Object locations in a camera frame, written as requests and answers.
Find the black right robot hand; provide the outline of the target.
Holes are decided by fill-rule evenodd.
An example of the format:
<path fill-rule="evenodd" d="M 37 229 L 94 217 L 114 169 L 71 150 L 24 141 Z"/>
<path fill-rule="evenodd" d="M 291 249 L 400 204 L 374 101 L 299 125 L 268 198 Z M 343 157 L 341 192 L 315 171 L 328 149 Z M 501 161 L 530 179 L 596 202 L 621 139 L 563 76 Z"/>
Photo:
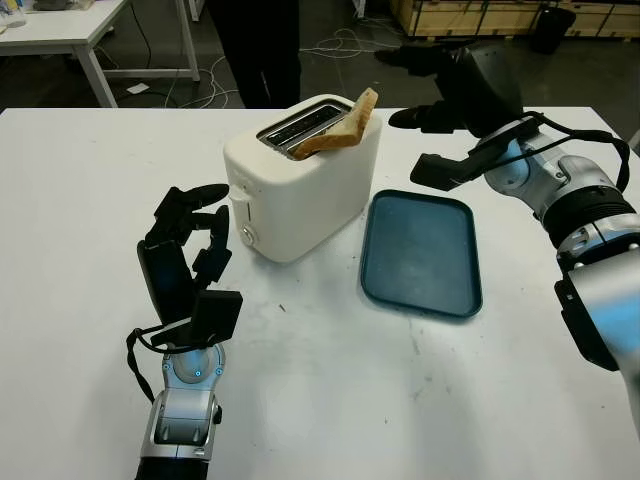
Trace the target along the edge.
<path fill-rule="evenodd" d="M 504 51 L 473 40 L 406 44 L 374 57 L 417 77 L 435 77 L 441 98 L 394 113 L 389 125 L 428 134 L 467 130 L 483 138 L 523 113 L 520 87 Z"/>

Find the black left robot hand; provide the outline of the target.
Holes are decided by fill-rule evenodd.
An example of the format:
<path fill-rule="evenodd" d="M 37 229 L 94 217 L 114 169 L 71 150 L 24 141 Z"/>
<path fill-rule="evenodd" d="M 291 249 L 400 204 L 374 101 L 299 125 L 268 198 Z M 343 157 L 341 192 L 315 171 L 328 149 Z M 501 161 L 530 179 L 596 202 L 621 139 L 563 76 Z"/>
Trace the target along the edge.
<path fill-rule="evenodd" d="M 214 213 L 201 211 L 228 193 L 227 184 L 187 191 L 171 187 L 154 212 L 152 228 L 137 244 L 143 277 L 164 325 L 189 317 L 198 293 L 220 279 L 231 259 L 229 208 L 222 205 Z M 209 232 L 210 244 L 189 266 L 183 247 L 191 233 L 200 230 Z"/>

